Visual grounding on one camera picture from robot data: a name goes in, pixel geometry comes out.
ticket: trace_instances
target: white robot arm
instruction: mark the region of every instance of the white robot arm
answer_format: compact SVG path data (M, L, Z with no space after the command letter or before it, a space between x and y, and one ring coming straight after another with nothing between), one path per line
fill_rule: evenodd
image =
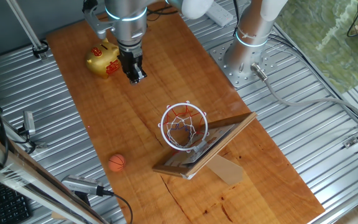
M109 22L101 22L93 14L97 0L86 0L84 3L85 19L98 37L104 39L108 29L116 37L122 69L133 84L147 76L142 69L142 37L147 28L147 6L159 1L164 0L104 0ZM165 1L189 19L201 17L213 3L213 0ZM234 44L226 54L225 60L229 66L247 72L252 63L259 63L264 43L287 1L251 1L242 13Z

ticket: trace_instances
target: mini basketball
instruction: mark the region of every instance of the mini basketball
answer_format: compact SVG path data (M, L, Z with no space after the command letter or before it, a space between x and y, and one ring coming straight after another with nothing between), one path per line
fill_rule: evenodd
M115 154L109 159L109 168L113 172L119 172L121 171L125 166L125 159L124 156L120 154Z

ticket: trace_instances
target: black keyboard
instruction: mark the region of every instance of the black keyboard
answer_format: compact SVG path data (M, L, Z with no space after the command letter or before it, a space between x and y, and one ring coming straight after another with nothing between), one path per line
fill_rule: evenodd
M0 183L0 223L21 223L31 216L27 198Z

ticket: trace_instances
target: wooden backboard frame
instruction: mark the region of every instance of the wooden backboard frame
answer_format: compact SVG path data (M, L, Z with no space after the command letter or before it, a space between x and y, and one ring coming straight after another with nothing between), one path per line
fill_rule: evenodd
M231 118L226 118L219 121L208 123L208 129L219 128L230 124L239 124L239 125L235 129L233 129L224 139L219 141L216 146L213 146L212 149L210 149L207 153L203 154L201 156L201 159L199 159L199 161L196 162L196 164L193 167L186 168L186 167L166 166L164 165L164 163L171 157L171 155L168 155L166 158L162 160L162 163L153 166L152 168L153 171L162 174L173 175L176 177L183 177L186 179L192 178L206 164L208 164L208 167L211 168L212 171L214 171L212 166L215 166L214 164L216 164L217 161L222 162L222 160L214 159L213 160L214 162L211 164L209 164L209 162L214 158L214 156L217 156L217 153L220 150L222 150L234 137L236 137L251 121L253 121L256 118L256 116L257 115L255 112L251 112L251 113L246 113Z

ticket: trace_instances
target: mini basketball hoop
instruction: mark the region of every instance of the mini basketball hoop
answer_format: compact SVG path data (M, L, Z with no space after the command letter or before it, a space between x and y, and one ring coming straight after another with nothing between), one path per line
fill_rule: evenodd
M190 152L198 151L206 144L208 122L206 113L195 105L177 103L167 106L158 127L164 140L174 149Z

